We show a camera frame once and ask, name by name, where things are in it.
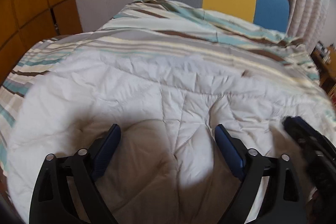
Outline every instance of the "striped duvet cover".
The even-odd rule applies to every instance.
[[[7,174],[6,147],[29,88],[67,56],[97,50],[124,56],[199,56],[301,90],[330,105],[318,72],[300,39],[266,30],[219,12],[168,0],[134,0],[96,32],[43,40],[34,45],[0,87],[0,167]]]

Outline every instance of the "metal bolt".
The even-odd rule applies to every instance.
[[[46,160],[52,160],[54,158],[54,154],[48,154],[45,159]]]
[[[258,154],[258,151],[255,150],[255,149],[253,149],[253,148],[251,148],[251,149],[249,149],[249,154],[250,154],[251,156],[256,156],[256,155]]]
[[[86,153],[87,153],[87,150],[85,148],[82,148],[78,151],[78,155],[80,155],[80,156],[84,156],[84,155],[86,155]]]
[[[289,161],[289,160],[290,160],[290,157],[289,157],[288,155],[286,155],[286,154],[283,154],[283,155],[281,156],[281,158],[282,158],[284,161]]]
[[[320,157],[323,157],[323,156],[324,156],[323,153],[322,153],[321,151],[315,151],[315,153],[316,153],[317,156],[320,156]]]

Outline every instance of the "bed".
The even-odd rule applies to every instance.
[[[95,32],[34,45],[0,88],[0,161],[21,218],[46,154],[72,155],[112,123],[121,145],[96,185],[120,223],[218,222],[239,186],[214,145],[219,123],[263,155],[290,155],[308,199],[281,121],[302,116],[335,144],[335,113],[302,41],[261,25],[134,0]]]

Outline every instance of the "wooden wardrobe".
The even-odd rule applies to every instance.
[[[0,84],[38,41],[81,32],[76,0],[0,0]]]

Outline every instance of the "white comforter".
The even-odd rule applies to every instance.
[[[325,109],[302,91],[199,58],[73,54],[26,96],[9,144],[10,195],[28,222],[44,157],[72,155],[117,123],[121,142],[96,183],[117,221],[217,223],[240,182],[216,147],[215,126],[263,155],[289,154],[308,197],[299,150],[281,121],[300,115],[330,137]]]

